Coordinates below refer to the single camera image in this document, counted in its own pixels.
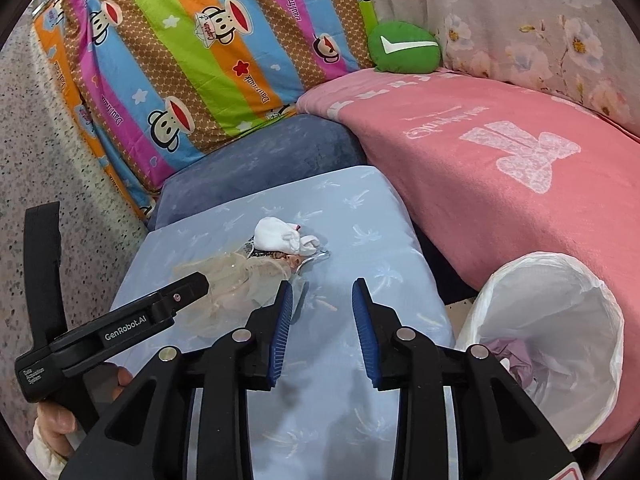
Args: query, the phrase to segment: blue velvet cushion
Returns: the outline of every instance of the blue velvet cushion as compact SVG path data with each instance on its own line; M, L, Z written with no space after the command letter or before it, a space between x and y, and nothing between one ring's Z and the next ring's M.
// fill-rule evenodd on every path
M149 229L317 174L366 164L344 126L296 115L236 140L174 174L162 188Z

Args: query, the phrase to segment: human hand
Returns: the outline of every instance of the human hand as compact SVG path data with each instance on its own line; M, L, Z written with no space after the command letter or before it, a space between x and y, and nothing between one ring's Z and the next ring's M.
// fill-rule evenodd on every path
M133 375L126 369L118 368L118 386L111 397L115 400L133 380ZM73 413L56 402L44 400L38 403L38 426L40 435L47 446L64 458L69 458L74 449L66 436L78 430L78 422Z

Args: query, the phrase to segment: floral fabric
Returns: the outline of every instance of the floral fabric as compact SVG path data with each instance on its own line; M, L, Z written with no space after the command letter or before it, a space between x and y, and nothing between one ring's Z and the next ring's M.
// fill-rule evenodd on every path
M436 34L447 68L571 99L640 137L640 44L612 0L374 3Z

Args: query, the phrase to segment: white sleeve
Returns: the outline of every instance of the white sleeve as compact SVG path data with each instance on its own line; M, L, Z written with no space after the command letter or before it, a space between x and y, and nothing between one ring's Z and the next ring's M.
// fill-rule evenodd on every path
M26 449L27 456L47 480L58 480L66 459L53 451L42 439L38 419L33 426L33 440Z

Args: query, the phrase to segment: white checkmark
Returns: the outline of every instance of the white checkmark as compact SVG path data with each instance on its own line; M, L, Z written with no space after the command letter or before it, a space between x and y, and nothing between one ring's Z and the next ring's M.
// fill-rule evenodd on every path
M384 36L380 36L382 40L382 48L385 49L385 54L391 54L392 52L398 52L398 50L406 50L408 48L417 48L419 46L438 46L435 41L399 41L399 43L391 43Z

